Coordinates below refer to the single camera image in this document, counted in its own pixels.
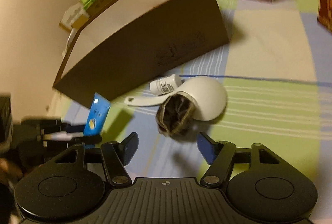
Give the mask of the blue cream tube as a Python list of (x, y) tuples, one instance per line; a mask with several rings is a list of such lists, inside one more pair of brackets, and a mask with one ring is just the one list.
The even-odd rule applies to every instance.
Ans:
[(110, 107), (111, 104), (107, 99), (98, 93), (95, 93), (83, 130), (84, 136), (95, 136), (100, 134)]

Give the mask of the white rice scoop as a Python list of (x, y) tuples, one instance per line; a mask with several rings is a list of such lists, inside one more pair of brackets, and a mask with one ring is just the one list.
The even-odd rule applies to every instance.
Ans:
[(210, 121), (221, 115), (227, 106), (227, 92), (222, 83), (208, 76), (192, 77), (174, 91), (157, 97), (127, 96), (124, 103), (134, 107), (157, 106), (165, 103), (167, 98), (182, 95), (195, 105), (193, 118)]

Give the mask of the dark rolled sock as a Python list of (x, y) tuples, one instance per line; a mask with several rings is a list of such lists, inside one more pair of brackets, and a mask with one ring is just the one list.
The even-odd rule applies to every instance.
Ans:
[(193, 120), (195, 105), (189, 96), (175, 94), (159, 106), (155, 120), (159, 134), (184, 136)]

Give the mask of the small white bottle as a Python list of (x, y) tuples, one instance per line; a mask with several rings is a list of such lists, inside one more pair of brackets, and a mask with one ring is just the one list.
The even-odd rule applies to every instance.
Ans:
[(180, 76), (177, 74), (173, 74), (152, 81), (149, 87), (150, 87), (150, 92), (153, 95), (160, 96), (174, 91), (181, 85), (182, 85), (182, 80)]

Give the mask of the white wooden chair back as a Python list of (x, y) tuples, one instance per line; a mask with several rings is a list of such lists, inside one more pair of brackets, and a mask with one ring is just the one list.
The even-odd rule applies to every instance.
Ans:
[(83, 8), (83, 5), (78, 2), (72, 5), (64, 13), (59, 27), (67, 33), (70, 33), (72, 29), (80, 29), (89, 20), (89, 15)]

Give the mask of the cardboard carton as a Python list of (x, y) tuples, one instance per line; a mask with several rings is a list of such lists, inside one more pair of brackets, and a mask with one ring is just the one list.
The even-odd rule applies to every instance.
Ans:
[(95, 16), (104, 6), (106, 6), (111, 0), (95, 0), (93, 4), (86, 9), (86, 13), (89, 15), (89, 19)]

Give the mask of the brown cardboard storage box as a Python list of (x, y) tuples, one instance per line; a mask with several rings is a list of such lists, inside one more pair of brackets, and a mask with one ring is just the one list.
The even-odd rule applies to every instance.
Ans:
[(216, 0), (111, 0), (78, 29), (53, 87), (90, 107), (228, 42)]

